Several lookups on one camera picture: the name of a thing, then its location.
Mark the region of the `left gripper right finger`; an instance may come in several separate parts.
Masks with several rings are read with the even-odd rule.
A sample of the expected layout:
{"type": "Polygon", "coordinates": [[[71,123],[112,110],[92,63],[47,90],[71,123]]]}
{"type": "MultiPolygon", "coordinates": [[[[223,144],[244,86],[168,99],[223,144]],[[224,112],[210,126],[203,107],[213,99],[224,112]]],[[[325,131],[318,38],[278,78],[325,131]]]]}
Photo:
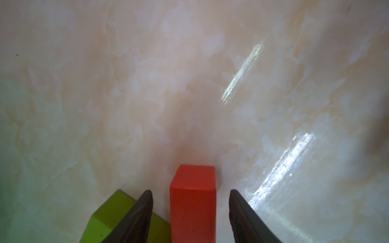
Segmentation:
{"type": "Polygon", "coordinates": [[[229,219],[236,243],[281,243],[236,189],[230,192],[229,219]]]}

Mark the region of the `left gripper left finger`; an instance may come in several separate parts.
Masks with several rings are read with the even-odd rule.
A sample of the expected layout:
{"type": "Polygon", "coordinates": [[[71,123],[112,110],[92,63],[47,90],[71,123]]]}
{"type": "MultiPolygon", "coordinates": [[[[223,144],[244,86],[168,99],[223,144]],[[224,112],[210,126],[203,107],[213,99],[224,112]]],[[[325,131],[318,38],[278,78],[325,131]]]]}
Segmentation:
{"type": "Polygon", "coordinates": [[[153,204],[152,191],[146,190],[102,243],[146,243],[153,204]]]}

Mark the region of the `green block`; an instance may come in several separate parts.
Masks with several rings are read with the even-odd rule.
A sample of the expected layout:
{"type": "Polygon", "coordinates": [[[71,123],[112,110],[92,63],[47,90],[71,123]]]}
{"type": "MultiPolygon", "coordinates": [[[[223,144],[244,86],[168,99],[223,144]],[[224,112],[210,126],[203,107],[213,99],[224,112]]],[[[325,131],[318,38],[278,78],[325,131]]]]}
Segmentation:
{"type": "MultiPolygon", "coordinates": [[[[123,191],[117,190],[90,217],[80,242],[102,242],[124,218],[135,202],[135,199],[123,191]]],[[[155,213],[151,217],[147,241],[149,243],[171,242],[171,225],[155,213]]]]}

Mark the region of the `red block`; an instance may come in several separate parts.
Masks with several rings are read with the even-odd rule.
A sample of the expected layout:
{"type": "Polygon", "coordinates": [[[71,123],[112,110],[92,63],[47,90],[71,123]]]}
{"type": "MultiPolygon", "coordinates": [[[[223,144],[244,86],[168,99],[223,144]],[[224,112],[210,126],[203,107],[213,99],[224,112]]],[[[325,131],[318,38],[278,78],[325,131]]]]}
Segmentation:
{"type": "Polygon", "coordinates": [[[170,184],[171,242],[216,242],[216,172],[180,165],[170,184]]]}

